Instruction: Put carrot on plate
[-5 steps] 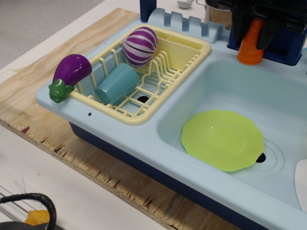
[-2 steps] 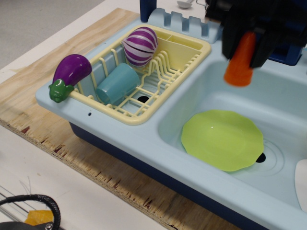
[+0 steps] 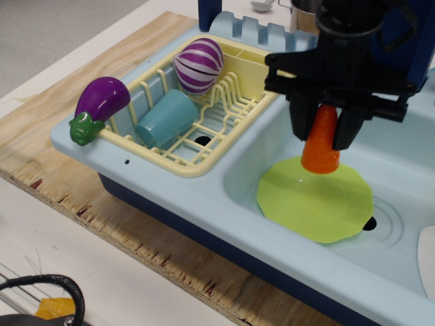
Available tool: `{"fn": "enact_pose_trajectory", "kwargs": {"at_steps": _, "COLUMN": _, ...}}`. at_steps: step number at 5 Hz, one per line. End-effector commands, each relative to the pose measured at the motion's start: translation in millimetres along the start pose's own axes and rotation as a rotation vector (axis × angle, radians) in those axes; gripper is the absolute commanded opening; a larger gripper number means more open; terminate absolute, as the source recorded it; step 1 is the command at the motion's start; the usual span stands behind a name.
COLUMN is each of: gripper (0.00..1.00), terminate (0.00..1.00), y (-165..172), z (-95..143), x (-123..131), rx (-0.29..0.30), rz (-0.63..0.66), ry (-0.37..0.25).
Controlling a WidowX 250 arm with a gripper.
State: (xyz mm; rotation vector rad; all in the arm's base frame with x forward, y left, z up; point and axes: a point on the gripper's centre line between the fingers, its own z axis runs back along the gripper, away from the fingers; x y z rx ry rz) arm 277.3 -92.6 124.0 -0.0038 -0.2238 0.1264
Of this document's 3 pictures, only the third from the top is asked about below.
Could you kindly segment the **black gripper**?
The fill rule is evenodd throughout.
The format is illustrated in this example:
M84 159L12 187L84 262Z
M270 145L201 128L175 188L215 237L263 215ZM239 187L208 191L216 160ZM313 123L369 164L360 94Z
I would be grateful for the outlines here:
M294 135L309 138L320 104L340 107L332 148L348 149L372 116L401 121L416 85L400 70L378 63L370 35L320 31L317 45L304 52L269 54L265 88L290 102Z

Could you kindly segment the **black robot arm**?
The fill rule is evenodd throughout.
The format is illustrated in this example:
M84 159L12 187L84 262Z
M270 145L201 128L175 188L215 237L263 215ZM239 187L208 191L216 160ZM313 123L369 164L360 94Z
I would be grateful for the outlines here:
M284 94L290 102L293 133L306 141L320 105L341 109L332 148L348 149L366 120L374 116L401 122L407 100L417 85L405 72L377 62L370 51L373 38L382 39L386 13L398 8L411 27L391 43L391 53L416 32L418 18L406 1L322 1L315 23L316 48L269 54L266 90Z

